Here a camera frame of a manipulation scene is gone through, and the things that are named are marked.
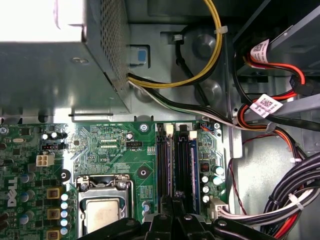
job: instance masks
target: white connector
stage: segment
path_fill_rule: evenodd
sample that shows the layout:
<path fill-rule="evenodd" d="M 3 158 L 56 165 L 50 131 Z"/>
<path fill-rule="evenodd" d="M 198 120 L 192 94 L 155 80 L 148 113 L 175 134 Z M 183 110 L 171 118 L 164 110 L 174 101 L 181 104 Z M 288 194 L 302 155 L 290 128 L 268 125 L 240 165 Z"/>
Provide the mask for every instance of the white connector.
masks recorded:
<path fill-rule="evenodd" d="M 189 140 L 195 140 L 197 139 L 197 131 L 189 131 Z"/>
<path fill-rule="evenodd" d="M 166 132 L 166 137 L 167 138 L 172 138 L 174 135 L 174 126 L 172 124 L 165 124 L 164 129 Z"/>
<path fill-rule="evenodd" d="M 216 220 L 219 214 L 219 208 L 224 208 L 226 211 L 229 211 L 229 205 L 221 201 L 217 197 L 210 196 L 210 207 L 208 208 L 208 215 L 211 220 Z"/>
<path fill-rule="evenodd" d="M 55 164 L 55 155 L 37 155 L 35 160 L 35 165 L 37 167 L 48 167 Z"/>

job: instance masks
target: sticker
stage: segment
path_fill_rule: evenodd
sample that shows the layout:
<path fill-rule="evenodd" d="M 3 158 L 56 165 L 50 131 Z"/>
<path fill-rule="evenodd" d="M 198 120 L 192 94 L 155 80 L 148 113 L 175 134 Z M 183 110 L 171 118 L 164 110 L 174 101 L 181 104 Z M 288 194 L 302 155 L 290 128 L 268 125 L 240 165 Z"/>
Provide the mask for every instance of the sticker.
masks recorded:
<path fill-rule="evenodd" d="M 274 100 L 267 94 L 262 94 L 256 102 L 252 103 L 250 109 L 261 117 L 266 118 L 269 114 L 273 114 L 282 106 L 283 104 L 281 102 Z"/>
<path fill-rule="evenodd" d="M 260 63 L 267 64 L 267 49 L 268 49 L 269 39 L 259 43 L 251 49 L 251 56 Z"/>

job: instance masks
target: motherboard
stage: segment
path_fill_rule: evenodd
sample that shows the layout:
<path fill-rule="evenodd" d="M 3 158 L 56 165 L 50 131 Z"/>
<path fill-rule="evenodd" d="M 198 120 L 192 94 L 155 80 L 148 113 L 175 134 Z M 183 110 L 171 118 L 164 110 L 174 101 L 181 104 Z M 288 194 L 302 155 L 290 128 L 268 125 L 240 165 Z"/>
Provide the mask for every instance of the motherboard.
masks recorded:
<path fill-rule="evenodd" d="M 210 221 L 226 202 L 220 127 L 206 122 L 0 126 L 0 239 L 75 240 L 182 196 Z"/>

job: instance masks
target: metal mesh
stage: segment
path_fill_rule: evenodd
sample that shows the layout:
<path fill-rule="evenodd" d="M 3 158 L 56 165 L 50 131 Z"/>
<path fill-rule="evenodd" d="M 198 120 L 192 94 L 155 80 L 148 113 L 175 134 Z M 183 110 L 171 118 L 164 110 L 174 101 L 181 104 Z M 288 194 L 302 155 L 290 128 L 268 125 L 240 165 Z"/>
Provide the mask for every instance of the metal mesh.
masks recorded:
<path fill-rule="evenodd" d="M 123 0 L 100 0 L 100 46 L 115 75 L 110 79 L 118 91 L 126 84 L 127 13 Z"/>

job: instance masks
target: dell logo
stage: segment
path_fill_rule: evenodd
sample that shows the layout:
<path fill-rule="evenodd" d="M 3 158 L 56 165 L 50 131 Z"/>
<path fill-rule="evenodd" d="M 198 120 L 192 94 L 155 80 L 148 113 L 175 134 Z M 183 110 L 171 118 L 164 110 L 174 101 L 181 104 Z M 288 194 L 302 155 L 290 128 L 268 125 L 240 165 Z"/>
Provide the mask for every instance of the dell logo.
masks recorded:
<path fill-rule="evenodd" d="M 11 186 L 8 186 L 8 207 L 16 207 L 17 206 L 17 183 L 18 183 L 18 178 L 15 177 L 13 180 L 9 180 L 9 184 L 12 184 Z"/>

